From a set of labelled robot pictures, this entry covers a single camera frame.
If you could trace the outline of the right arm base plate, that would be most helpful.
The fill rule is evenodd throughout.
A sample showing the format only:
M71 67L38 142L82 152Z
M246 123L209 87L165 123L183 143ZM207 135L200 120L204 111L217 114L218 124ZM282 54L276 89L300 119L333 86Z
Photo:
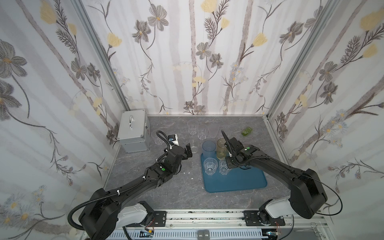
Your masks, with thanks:
M244 211L243 213L247 227L281 227L286 225L283 217L274 219L265 211Z

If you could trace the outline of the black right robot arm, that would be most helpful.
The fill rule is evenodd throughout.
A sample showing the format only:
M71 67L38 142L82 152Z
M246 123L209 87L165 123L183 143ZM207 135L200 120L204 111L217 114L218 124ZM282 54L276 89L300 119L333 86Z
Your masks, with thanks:
M315 171L289 166L253 145L244 146L236 138L226 140L225 147L229 151L226 162L230 169L258 168L290 190L289 197L267 201L259 208L263 218L277 219L297 214L304 219L311 219L328 200Z

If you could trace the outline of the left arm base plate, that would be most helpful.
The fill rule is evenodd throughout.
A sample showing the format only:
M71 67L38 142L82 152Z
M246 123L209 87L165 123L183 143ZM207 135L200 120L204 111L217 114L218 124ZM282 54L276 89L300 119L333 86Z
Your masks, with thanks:
M153 213L149 213L141 223L130 224L127 227L165 227L167 219L166 211L154 211Z

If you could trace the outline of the blue plastic cup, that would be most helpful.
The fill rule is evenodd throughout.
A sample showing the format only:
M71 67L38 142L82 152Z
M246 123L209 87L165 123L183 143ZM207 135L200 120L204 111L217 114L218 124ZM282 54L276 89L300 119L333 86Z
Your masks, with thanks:
M205 141L203 144L202 144L202 156L203 156L203 159L207 159L207 158L215 158L216 156L216 143L213 142L213 141Z

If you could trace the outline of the yellow plastic cup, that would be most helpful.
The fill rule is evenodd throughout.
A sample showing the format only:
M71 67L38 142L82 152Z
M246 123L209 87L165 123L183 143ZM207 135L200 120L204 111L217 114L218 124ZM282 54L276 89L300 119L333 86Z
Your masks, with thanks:
M225 157L229 154L229 151L226 147L226 140L221 138L217 141L217 158L219 160L224 160Z

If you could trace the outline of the clear faceted cup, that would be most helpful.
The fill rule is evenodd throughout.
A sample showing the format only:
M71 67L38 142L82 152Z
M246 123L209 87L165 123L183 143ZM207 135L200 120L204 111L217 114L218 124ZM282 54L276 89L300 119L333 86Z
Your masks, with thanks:
M226 176L230 172L230 168L225 160L219 161L219 173L223 176Z
M199 122L196 120L189 120L187 122L187 127L188 127L188 133L190 135L195 135L197 133L197 128L199 126Z
M214 158L207 158L203 162L204 171L208 176L216 173L218 168L218 161Z
M209 128L207 125L198 125L197 127L197 135L200 140L205 140L208 137Z
M153 130L151 133L152 140L158 146L162 145L164 141L157 135L157 130Z

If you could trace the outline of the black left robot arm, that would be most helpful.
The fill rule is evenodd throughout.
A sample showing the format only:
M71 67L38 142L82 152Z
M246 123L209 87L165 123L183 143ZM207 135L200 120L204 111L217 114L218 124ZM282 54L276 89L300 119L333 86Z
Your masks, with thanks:
M68 214L68 223L85 231L92 240L105 240L122 221L119 213L134 198L158 188L178 174L183 160L193 156L191 145L173 146L160 161L147 167L141 177L122 187L96 190L91 198L74 207Z

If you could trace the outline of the clear faceted cup back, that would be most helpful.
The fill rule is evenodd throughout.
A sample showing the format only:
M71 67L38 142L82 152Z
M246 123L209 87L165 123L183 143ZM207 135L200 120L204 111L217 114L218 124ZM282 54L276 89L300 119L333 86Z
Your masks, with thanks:
M197 128L199 126L199 122L196 120L189 120L187 122L187 127L188 127L188 133L190 135L195 135L197 133Z

